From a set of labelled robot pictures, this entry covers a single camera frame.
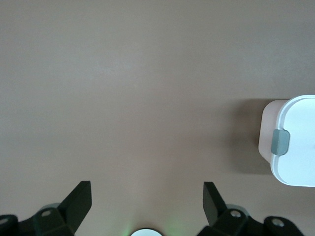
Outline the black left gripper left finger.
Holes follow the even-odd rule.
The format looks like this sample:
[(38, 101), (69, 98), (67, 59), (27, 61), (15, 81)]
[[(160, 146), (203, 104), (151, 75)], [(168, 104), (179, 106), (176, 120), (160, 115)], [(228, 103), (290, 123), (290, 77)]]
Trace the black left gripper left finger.
[(73, 236), (92, 206), (90, 181), (81, 181), (59, 204), (42, 207), (19, 221), (13, 214), (0, 216), (2, 236)]

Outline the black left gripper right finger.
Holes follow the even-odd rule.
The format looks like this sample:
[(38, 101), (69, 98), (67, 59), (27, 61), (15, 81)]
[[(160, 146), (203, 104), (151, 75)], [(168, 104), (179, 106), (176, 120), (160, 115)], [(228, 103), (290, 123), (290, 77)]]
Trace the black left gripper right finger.
[(236, 205), (227, 205), (213, 182), (203, 184), (203, 209), (208, 221), (199, 236), (301, 236), (290, 220), (268, 216), (262, 223)]

